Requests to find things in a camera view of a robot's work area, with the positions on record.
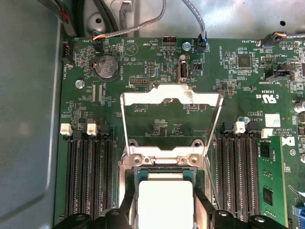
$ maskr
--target gray cable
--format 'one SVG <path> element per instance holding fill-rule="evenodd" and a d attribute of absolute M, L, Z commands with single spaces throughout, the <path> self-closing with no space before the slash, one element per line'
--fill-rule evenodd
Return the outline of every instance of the gray cable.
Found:
<path fill-rule="evenodd" d="M 129 3 L 123 2 L 120 8 L 119 18 L 120 18 L 120 29 L 125 30 L 127 29 L 126 24 L 126 11 L 129 8 Z"/>
<path fill-rule="evenodd" d="M 305 38 L 305 33 L 288 34 L 286 36 L 286 39 L 298 39 L 298 38 Z"/>
<path fill-rule="evenodd" d="M 204 24 L 204 21 L 203 21 L 201 15 L 200 15 L 200 13 L 198 12 L 196 7 L 189 0 L 182 0 L 182 1 L 190 9 L 190 11 L 193 13 L 195 18 L 197 19 L 197 21 L 200 25 L 201 36 L 202 36 L 202 38 L 205 38 L 205 32 L 206 32 L 205 31 L 205 24 Z"/>
<path fill-rule="evenodd" d="M 157 22 L 158 20 L 160 20 L 164 13 L 165 13 L 165 8 L 166 8 L 166 0 L 163 0 L 163 6 L 162 6 L 162 11 L 161 13 L 159 14 L 158 17 L 154 18 L 154 19 L 151 19 L 151 20 L 148 20 L 146 22 L 143 22 L 137 26 L 134 26 L 134 27 L 131 27 L 131 28 L 128 28 L 128 29 L 124 29 L 124 30 L 121 30 L 121 31 L 117 31 L 117 32 L 110 32 L 110 33 L 106 33 L 105 34 L 105 38 L 109 38 L 109 37 L 115 37 L 115 36 L 120 36 L 122 34 L 126 34 L 126 33 L 130 33 L 130 32 L 133 32 L 133 31 L 137 31 L 145 26 L 148 26 L 150 24 L 153 24 L 155 22 Z"/>

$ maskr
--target red wire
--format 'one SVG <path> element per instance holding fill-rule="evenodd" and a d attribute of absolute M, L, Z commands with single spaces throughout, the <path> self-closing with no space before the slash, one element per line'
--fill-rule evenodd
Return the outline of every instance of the red wire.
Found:
<path fill-rule="evenodd" d="M 65 21 L 67 21 L 69 19 L 68 15 L 65 13 L 64 9 L 61 9 L 61 13 L 63 18 L 65 19 Z"/>

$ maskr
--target mounting screw hole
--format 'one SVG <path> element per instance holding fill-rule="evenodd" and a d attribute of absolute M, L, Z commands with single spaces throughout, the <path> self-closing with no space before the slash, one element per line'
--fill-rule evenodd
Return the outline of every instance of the mounting screw hole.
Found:
<path fill-rule="evenodd" d="M 102 20 L 100 18 L 95 19 L 95 22 L 100 24 L 102 22 Z"/>

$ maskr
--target white slot latch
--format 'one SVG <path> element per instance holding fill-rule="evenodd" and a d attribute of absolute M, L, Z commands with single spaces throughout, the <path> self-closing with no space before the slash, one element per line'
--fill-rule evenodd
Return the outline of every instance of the white slot latch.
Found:
<path fill-rule="evenodd" d="M 246 132 L 246 126 L 244 122 L 236 122 L 234 124 L 233 133 L 237 135 L 243 134 L 244 132 Z"/>
<path fill-rule="evenodd" d="M 97 125 L 95 123 L 87 124 L 87 135 L 96 136 L 97 133 Z"/>
<path fill-rule="evenodd" d="M 273 128 L 264 128 L 261 132 L 261 138 L 268 138 L 273 136 Z"/>
<path fill-rule="evenodd" d="M 60 133 L 62 135 L 71 136 L 72 133 L 73 133 L 73 130 L 71 128 L 71 124 L 70 123 L 62 123 Z"/>

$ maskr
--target motherboard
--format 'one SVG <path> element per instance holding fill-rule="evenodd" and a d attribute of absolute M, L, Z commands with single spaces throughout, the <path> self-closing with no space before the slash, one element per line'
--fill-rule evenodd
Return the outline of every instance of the motherboard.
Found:
<path fill-rule="evenodd" d="M 255 40 L 209 39 L 203 53 L 196 44 L 176 37 L 65 42 L 55 224 L 73 213 L 96 219 L 118 207 L 125 148 L 120 96 L 178 83 L 224 97 L 208 151 L 213 203 L 217 195 L 219 207 L 242 221 L 262 214 L 302 228 L 304 41 L 261 47 Z M 206 140 L 213 111 L 171 98 L 133 104 L 126 108 L 126 127 L 140 146 L 190 146 Z"/>

